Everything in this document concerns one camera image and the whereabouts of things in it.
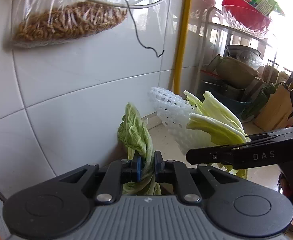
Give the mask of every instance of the white foam net sleeve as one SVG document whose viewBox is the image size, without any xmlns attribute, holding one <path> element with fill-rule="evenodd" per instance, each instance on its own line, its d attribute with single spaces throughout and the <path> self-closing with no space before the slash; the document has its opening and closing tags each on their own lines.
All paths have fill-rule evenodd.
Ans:
<svg viewBox="0 0 293 240">
<path fill-rule="evenodd" d="M 210 134 L 186 128 L 189 113 L 196 113 L 196 107 L 188 101 L 162 87 L 152 87 L 148 96 L 157 116 L 178 143 L 182 154 L 185 155 L 190 149 L 216 146 L 211 142 Z"/>
</svg>

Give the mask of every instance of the red bowl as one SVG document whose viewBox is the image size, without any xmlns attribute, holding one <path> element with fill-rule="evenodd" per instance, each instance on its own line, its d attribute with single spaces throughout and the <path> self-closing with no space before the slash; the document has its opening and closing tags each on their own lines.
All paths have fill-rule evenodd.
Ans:
<svg viewBox="0 0 293 240">
<path fill-rule="evenodd" d="M 222 5 L 235 5 L 235 6 L 240 6 L 240 7 L 247 8 L 249 10 L 259 12 L 257 9 L 255 9 L 252 5 L 250 5 L 245 0 L 223 0 Z"/>
<path fill-rule="evenodd" d="M 224 5 L 222 11 L 226 22 L 231 27 L 250 33 L 260 39 L 267 36 L 272 26 L 272 20 L 257 10 L 235 5 Z"/>
</svg>

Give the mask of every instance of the clear glass bowl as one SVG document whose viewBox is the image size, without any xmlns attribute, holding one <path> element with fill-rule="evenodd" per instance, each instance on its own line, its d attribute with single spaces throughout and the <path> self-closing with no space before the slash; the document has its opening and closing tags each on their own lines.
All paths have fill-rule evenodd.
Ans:
<svg viewBox="0 0 293 240">
<path fill-rule="evenodd" d="M 224 5 L 222 11 L 226 22 L 232 28 L 249 33 L 259 39 L 266 38 L 270 34 L 271 18 L 258 11 L 236 5 Z"/>
</svg>

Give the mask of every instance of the black wire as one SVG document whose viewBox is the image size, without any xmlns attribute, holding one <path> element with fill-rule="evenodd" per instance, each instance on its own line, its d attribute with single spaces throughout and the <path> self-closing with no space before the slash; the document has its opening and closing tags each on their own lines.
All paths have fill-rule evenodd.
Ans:
<svg viewBox="0 0 293 240">
<path fill-rule="evenodd" d="M 140 44 L 142 47 L 144 47 L 145 49 L 151 49 L 151 50 L 153 50 L 153 51 L 155 52 L 155 54 L 156 54 L 156 57 L 161 57 L 161 56 L 163 55 L 163 53 L 164 53 L 164 50 L 162 51 L 162 53 L 161 53 L 160 55 L 158 55 L 157 51 L 156 51 L 154 48 L 152 48 L 152 47 L 146 47 L 146 46 L 144 46 L 144 45 L 142 44 L 142 42 L 140 41 L 140 38 L 139 38 L 139 35 L 138 35 L 137 24 L 135 23 L 135 20 L 134 20 L 134 18 L 133 18 L 133 15 L 132 15 L 132 12 L 131 12 L 131 9 L 130 9 L 129 2 L 128 2 L 127 0 L 124 0 L 124 1 L 125 1 L 126 5 L 128 6 L 128 10 L 129 10 L 130 16 L 131 16 L 131 18 L 132 18 L 132 20 L 133 20 L 134 30 L 135 30 L 135 35 L 136 35 L 136 37 L 137 37 L 137 40 L 138 40 L 139 44 Z"/>
</svg>

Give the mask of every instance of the green vegetable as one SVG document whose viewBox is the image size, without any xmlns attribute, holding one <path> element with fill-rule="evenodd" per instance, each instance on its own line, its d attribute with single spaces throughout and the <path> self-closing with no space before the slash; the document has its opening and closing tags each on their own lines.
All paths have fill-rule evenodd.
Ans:
<svg viewBox="0 0 293 240">
<path fill-rule="evenodd" d="M 184 91 L 184 94 L 189 103 L 196 106 L 199 114 L 214 118 L 240 132 L 244 132 L 240 120 L 228 108 L 222 105 L 210 92 L 206 91 L 204 93 L 205 100 L 203 103 L 188 91 Z"/>
<path fill-rule="evenodd" d="M 266 105 L 267 101 L 270 98 L 270 95 L 273 95 L 280 84 L 284 82 L 277 83 L 273 85 L 273 83 L 268 84 L 264 88 L 261 89 L 257 98 L 246 108 L 244 109 L 241 117 L 243 120 L 246 120 L 250 116 L 258 116 L 263 106 Z"/>
<path fill-rule="evenodd" d="M 211 142 L 216 145 L 235 145 L 251 141 L 244 133 L 240 120 L 223 104 L 206 91 L 203 103 L 188 91 L 184 91 L 186 99 L 196 106 L 197 113 L 189 114 L 187 129 L 202 130 L 211 135 Z M 241 178 L 247 178 L 248 171 L 233 170 L 232 165 L 222 165 L 227 172 L 232 172 Z"/>
<path fill-rule="evenodd" d="M 123 185 L 123 194 L 161 195 L 160 185 L 154 178 L 154 149 L 152 139 L 140 113 L 132 103 L 125 107 L 125 115 L 118 128 L 118 139 L 128 149 L 128 158 L 133 159 L 137 150 L 144 161 L 141 181 Z"/>
</svg>

